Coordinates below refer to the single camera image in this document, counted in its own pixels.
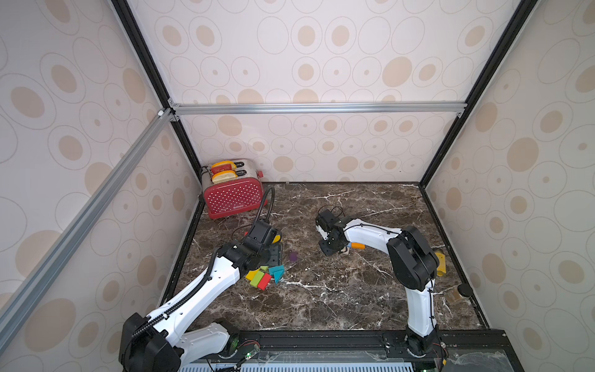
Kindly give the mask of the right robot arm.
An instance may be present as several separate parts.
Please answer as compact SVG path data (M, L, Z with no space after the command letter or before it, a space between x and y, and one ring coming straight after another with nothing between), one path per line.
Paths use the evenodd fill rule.
M413 226L392 229L340 217L328 209L318 213L315 226L322 236L319 246L327 257L358 246L371 247L390 257L408 301L408 351L414 357L430 352L439 341L433 299L439 259L421 232Z

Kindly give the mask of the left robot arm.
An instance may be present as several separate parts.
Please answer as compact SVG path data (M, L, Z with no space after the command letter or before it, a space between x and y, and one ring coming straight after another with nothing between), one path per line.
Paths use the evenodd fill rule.
M172 299L146 316L130 316L122 327L119 362L124 371L178 371L211 354L234 357L239 331L221 320L195 330L190 325L226 289L251 271L282 259L277 237L260 251L238 241L215 250L206 270Z

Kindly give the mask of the teal triangular block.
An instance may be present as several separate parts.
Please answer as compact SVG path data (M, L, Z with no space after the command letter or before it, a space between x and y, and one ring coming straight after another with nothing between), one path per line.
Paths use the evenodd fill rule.
M280 283L280 281L281 281L281 279L282 279L282 277L283 277L283 275L284 275L284 272L283 272L283 271L275 271L275 272L273 272L271 275L272 275L272 276L273 276L273 278L274 278L274 282L275 282L276 284L279 284L279 283Z

